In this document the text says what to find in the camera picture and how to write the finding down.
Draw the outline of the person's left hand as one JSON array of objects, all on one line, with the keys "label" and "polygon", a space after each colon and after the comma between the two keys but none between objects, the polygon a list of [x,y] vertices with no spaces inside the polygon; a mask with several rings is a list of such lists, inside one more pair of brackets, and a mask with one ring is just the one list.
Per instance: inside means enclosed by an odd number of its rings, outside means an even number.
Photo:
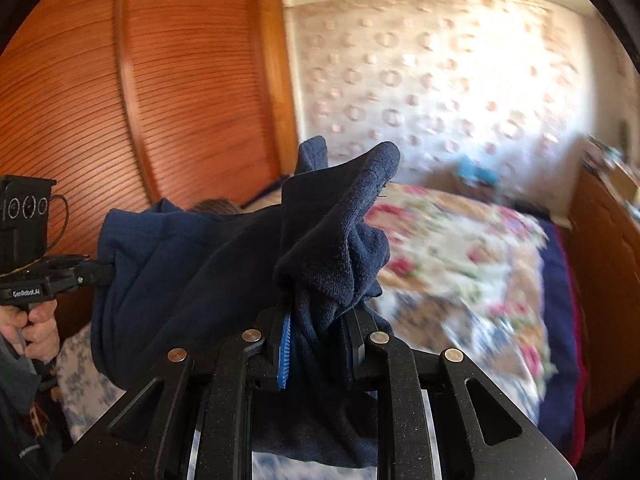
[{"label": "person's left hand", "polygon": [[1,307],[1,335],[20,356],[43,363],[60,351],[55,300],[37,304],[29,313],[14,306]]}]

